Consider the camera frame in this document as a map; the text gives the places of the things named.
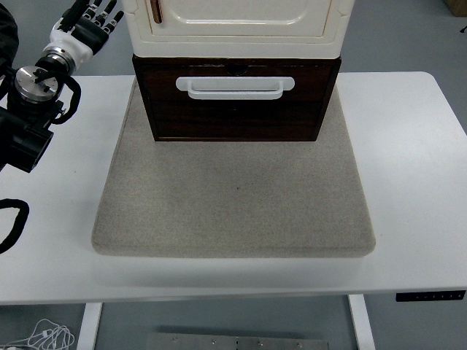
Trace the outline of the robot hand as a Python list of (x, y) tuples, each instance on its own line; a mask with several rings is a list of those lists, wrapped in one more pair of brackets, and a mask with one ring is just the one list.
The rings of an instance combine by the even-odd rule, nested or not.
[(107, 43), (124, 12), (108, 1), (102, 11), (100, 1), (75, 1), (50, 32), (50, 42), (43, 55), (65, 65), (69, 71), (93, 58)]

